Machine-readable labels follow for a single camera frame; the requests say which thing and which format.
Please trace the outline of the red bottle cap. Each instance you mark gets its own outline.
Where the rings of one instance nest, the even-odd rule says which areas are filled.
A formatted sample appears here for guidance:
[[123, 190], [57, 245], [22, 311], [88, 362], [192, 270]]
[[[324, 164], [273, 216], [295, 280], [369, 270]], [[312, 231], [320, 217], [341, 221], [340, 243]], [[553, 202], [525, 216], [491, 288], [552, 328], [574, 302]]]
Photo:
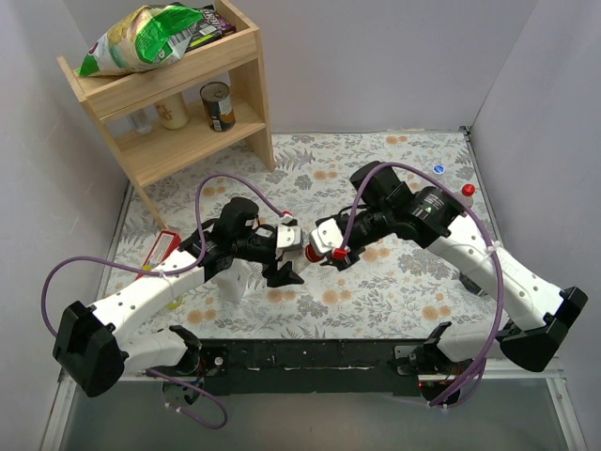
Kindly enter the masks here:
[[465, 196], [473, 196], [475, 194], [476, 188], [472, 184], [465, 184], [462, 188], [462, 194]]
[[313, 247], [312, 244], [308, 244], [304, 249], [304, 255], [306, 259], [312, 263], [321, 261], [324, 256], [319, 254]]

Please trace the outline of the small glass bottle red rim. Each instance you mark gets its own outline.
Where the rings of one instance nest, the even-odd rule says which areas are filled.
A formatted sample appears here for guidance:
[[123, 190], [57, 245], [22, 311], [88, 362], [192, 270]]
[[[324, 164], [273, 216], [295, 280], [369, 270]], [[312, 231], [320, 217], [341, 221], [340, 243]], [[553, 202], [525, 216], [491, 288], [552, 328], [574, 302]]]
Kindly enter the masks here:
[[302, 248], [291, 253], [290, 261], [292, 262], [292, 271], [296, 274], [301, 274], [307, 269], [312, 262], [307, 258], [305, 249]]

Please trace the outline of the crushed clear bottle red label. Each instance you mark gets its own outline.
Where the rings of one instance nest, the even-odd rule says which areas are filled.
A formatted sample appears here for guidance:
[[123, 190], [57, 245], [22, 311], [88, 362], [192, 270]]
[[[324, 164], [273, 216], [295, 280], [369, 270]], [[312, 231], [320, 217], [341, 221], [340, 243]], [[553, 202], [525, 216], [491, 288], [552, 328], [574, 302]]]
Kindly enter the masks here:
[[471, 209], [474, 203], [473, 195], [466, 195], [462, 192], [454, 193], [455, 198], [461, 203], [461, 205], [465, 208]]

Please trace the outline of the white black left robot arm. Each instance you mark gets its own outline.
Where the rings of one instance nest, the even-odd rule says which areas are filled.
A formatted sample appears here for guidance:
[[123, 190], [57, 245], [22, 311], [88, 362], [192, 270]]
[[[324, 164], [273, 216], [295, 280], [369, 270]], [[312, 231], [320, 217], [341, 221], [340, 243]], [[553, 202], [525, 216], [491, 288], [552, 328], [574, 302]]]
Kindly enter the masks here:
[[295, 219], [286, 215], [278, 225], [261, 225], [255, 202], [235, 197], [218, 218], [205, 221], [161, 262], [155, 275], [89, 306], [68, 306], [53, 356], [89, 397], [105, 393], [125, 373], [158, 368], [191, 375], [201, 364], [202, 348], [192, 332], [172, 325], [146, 337], [134, 333], [170, 302], [209, 281], [229, 300], [240, 299], [245, 261], [262, 264], [271, 288], [302, 284], [293, 264], [302, 245]]

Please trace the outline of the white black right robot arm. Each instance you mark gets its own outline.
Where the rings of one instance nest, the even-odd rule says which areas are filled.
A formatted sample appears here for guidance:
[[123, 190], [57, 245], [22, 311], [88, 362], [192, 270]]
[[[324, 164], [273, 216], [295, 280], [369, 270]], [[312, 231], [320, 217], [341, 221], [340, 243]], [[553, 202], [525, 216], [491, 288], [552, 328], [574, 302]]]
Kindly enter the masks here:
[[441, 323], [407, 357], [411, 366], [442, 374], [458, 362], [506, 358], [531, 372], [547, 367], [588, 301], [580, 288], [560, 288], [527, 269], [437, 181], [414, 193], [392, 164], [373, 161], [350, 182], [365, 208], [337, 222], [343, 236], [333, 262], [339, 269], [358, 261], [367, 245], [394, 234], [455, 266], [500, 309], [491, 323]]

